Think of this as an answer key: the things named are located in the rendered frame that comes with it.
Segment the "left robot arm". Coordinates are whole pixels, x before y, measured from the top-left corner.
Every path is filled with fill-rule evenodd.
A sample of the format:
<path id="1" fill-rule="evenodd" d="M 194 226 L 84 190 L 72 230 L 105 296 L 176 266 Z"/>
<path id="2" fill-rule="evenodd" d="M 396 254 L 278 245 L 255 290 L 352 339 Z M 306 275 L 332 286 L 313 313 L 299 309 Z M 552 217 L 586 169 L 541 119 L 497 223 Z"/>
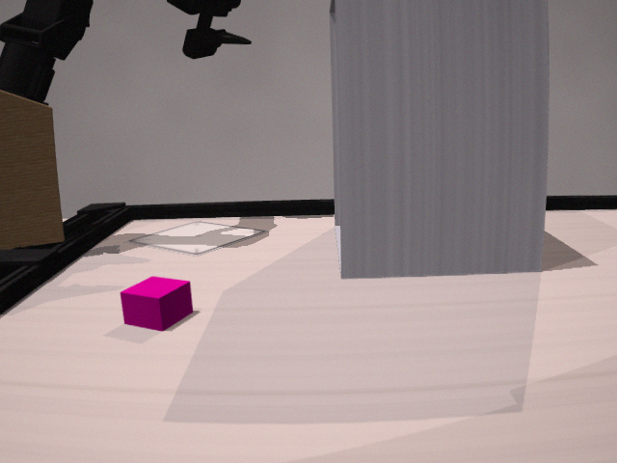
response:
<path id="1" fill-rule="evenodd" d="M 93 3 L 27 0 L 23 13 L 1 23 L 0 41 L 5 45 L 0 56 L 0 90 L 42 104 L 55 74 L 55 57 L 64 61 L 82 40 L 90 27 Z"/>

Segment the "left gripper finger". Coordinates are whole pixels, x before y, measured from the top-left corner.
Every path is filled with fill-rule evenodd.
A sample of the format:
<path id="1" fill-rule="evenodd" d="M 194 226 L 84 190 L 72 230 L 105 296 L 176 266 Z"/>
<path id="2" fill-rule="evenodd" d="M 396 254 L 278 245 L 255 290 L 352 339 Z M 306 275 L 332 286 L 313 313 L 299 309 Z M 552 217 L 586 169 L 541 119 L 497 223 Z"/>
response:
<path id="1" fill-rule="evenodd" d="M 212 44 L 209 44 L 212 43 Z M 201 32 L 197 49 L 199 51 L 218 48 L 222 43 L 228 44 L 251 44 L 252 42 L 231 33 L 228 33 L 225 29 Z M 208 44 L 208 45 L 207 45 Z"/>

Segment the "magenta cube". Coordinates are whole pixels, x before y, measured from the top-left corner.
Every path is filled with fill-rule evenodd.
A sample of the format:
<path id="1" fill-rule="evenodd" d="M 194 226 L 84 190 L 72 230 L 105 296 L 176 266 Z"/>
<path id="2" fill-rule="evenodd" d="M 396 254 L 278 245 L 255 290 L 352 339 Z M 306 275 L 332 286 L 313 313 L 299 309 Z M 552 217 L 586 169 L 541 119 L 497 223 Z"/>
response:
<path id="1" fill-rule="evenodd" d="M 165 331 L 193 312 L 190 281 L 150 277 L 121 292 L 124 324 Z"/>

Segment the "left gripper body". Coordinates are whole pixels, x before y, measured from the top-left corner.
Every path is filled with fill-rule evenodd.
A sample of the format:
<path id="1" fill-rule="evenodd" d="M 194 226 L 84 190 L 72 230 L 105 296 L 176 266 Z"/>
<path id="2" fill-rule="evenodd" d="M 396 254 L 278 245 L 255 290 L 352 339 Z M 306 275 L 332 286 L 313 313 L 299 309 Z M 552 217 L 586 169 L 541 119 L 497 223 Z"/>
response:
<path id="1" fill-rule="evenodd" d="M 168 0 L 167 1 L 170 4 L 177 4 L 182 7 L 187 8 L 187 11 L 191 13 L 197 12 L 200 14 L 197 28 L 188 29 L 186 32 L 185 41 L 184 41 L 183 48 L 182 48 L 182 51 L 185 56 L 194 60 L 194 59 L 199 59 L 202 57 L 212 56 L 217 51 L 217 48 L 199 51 L 197 49 L 197 45 L 198 45 L 201 32 L 208 32 L 208 31 L 215 30 L 215 29 L 210 28 L 210 26 L 211 26 L 214 12 L 215 12 L 215 8 L 218 5 L 218 1 L 219 0 Z"/>

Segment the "black outlined square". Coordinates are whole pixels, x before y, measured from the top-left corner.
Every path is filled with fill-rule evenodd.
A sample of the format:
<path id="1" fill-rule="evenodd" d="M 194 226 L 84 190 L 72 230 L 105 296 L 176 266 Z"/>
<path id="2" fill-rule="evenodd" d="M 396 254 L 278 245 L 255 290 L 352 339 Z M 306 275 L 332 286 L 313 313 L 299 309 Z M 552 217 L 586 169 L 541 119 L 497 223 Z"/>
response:
<path id="1" fill-rule="evenodd" d="M 123 242 L 197 257 L 266 232 L 268 231 L 194 221 Z"/>

